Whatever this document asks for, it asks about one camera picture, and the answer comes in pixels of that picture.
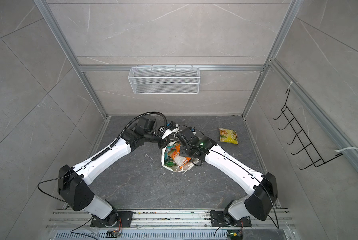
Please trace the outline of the floral paper bag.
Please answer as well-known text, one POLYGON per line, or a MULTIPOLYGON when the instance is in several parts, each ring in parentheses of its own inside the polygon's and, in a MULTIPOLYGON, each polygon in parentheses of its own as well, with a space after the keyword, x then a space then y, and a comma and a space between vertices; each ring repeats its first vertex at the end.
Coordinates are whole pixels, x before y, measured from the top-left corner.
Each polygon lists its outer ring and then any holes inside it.
POLYGON ((201 165, 201 161, 191 155, 195 152, 194 145, 199 140, 195 128, 171 121, 162 140, 161 163, 164 168, 184 174, 194 166, 201 165))

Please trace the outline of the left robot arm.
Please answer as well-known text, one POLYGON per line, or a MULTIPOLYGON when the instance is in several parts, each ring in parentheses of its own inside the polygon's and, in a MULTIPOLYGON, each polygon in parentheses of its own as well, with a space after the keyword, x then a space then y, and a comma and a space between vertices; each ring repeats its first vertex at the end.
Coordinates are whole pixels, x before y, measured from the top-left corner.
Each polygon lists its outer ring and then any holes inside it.
POLYGON ((58 193, 74 211, 86 211, 109 225, 114 224, 117 210, 108 201, 96 196, 89 186, 103 171, 144 143, 157 143, 159 149, 168 144, 168 137, 176 131, 177 124, 165 121, 156 130, 152 114, 149 112, 135 117, 112 143, 89 159, 74 167, 65 165, 60 168, 58 193))

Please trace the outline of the orange snack packet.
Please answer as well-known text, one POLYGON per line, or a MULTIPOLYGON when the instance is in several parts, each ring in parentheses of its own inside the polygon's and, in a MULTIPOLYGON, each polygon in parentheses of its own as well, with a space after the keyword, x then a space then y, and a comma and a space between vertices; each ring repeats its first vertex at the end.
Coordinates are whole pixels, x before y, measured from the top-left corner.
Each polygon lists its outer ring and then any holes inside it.
POLYGON ((180 156, 181 153, 181 144, 179 142, 175 143, 171 146, 170 150, 168 151, 167 155, 173 160, 173 162, 180 168, 183 167, 191 161, 189 157, 180 156))

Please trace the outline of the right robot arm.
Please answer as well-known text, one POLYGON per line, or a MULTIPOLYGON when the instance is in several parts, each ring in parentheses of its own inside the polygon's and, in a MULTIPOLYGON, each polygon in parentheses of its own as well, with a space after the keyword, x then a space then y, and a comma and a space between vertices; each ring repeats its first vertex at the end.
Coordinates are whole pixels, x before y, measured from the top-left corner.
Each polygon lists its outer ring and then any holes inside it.
POLYGON ((249 216, 261 221, 267 219, 278 199, 277 180, 273 174, 264 175, 247 167, 209 137, 200 139, 190 130, 180 131, 176 135, 188 156, 218 168, 246 192, 246 198, 233 200, 225 208, 227 224, 234 225, 249 216))

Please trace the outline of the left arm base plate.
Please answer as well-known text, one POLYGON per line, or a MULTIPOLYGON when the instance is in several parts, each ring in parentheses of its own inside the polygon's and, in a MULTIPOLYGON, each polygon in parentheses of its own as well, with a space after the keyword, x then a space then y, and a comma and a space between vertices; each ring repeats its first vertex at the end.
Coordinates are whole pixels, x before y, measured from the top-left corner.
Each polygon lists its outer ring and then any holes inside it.
POLYGON ((116 214, 110 214, 104 220, 93 216, 90 226, 98 228, 130 228, 132 217, 132 211, 118 211, 116 214))

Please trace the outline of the yellow snack packet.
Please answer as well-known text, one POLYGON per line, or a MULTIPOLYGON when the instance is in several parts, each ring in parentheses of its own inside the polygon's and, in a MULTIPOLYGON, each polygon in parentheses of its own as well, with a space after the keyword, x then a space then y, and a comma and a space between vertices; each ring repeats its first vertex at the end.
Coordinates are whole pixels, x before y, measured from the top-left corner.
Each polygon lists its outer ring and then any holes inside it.
POLYGON ((219 128, 220 141, 223 143, 230 143, 238 145, 238 134, 234 130, 219 128))

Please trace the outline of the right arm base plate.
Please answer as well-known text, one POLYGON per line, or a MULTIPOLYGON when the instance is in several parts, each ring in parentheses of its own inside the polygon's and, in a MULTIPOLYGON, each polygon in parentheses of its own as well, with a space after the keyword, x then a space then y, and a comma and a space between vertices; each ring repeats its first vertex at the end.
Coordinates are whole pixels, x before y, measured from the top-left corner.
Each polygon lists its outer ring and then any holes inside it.
POLYGON ((235 220, 229 214, 225 214, 223 211, 211 210, 210 212, 211 223, 213 227, 251 227, 252 222, 250 217, 244 217, 240 220, 235 220))

